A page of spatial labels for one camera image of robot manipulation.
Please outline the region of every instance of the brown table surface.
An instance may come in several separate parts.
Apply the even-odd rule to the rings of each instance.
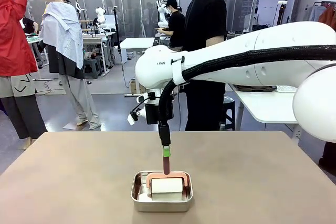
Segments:
[[[157,132],[45,133],[0,176],[3,224],[332,224],[336,187],[282,132],[172,133],[186,213],[139,213],[136,172],[161,169]]]

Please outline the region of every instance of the metal tray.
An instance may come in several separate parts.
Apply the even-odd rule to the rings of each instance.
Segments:
[[[138,212],[187,212],[190,208],[193,199],[193,186],[190,175],[188,176],[189,185],[183,189],[182,201],[152,201],[148,197],[150,189],[146,187],[146,179],[149,173],[162,172],[158,170],[144,170],[138,172],[133,181],[131,197],[134,202],[134,207]]]

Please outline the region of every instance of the brown garment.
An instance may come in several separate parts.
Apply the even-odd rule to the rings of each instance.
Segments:
[[[319,18],[319,22],[325,23],[328,26],[331,26],[334,30],[336,30],[335,7],[332,6],[328,7]]]

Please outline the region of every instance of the light blue shirt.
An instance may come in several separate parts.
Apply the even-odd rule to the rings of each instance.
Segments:
[[[56,47],[56,51],[83,67],[82,29],[75,8],[61,2],[50,2],[43,14],[40,38],[44,43]]]

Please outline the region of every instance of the white desk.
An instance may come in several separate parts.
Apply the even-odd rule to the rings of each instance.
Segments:
[[[138,60],[138,52],[142,54],[143,50],[146,50],[153,46],[155,38],[127,38],[122,43],[120,43],[121,49],[126,49],[128,51],[133,51],[135,55],[135,60]],[[136,84],[136,94],[125,94],[125,96],[139,96],[140,87],[138,81],[135,79]]]
[[[292,140],[299,143],[302,128],[298,124],[293,112],[293,98],[295,93],[280,92],[241,92],[230,84],[232,90],[238,96],[236,130],[240,130],[243,119],[244,107],[255,120],[261,123],[293,124]]]
[[[105,34],[95,34],[95,35],[83,34],[83,44],[84,45],[100,45],[101,46],[101,54],[102,54],[102,59],[103,59],[103,64],[104,64],[104,73],[101,75],[102,77],[104,77],[108,72],[110,72],[110,70],[106,68],[103,40],[107,39],[108,36],[113,35],[113,34],[115,33],[105,33]]]
[[[37,74],[38,74],[38,77],[39,77],[38,79],[33,79],[33,80],[34,80],[34,81],[52,81],[53,79],[50,79],[50,78],[42,78],[42,77],[41,77],[41,73],[40,73],[40,71],[39,71],[39,68],[38,68],[38,65],[37,65],[37,60],[36,60],[36,57],[35,57],[35,53],[34,53],[34,50],[33,50],[33,47],[32,47],[32,44],[33,44],[33,43],[38,43],[38,42],[41,41],[40,37],[38,37],[38,36],[29,37],[29,40],[27,39],[27,41],[28,41],[28,44],[30,45],[30,49],[31,49],[31,51],[32,51],[32,53],[33,53],[33,55],[34,55],[35,63],[36,63],[36,67],[37,67]],[[47,63],[46,63],[46,64],[43,64],[43,66],[47,66],[47,65],[49,65],[49,59],[48,59],[47,51],[46,51],[45,48],[43,49],[43,51],[44,51],[44,54],[45,54],[45,56],[46,56],[46,60],[47,60]]]

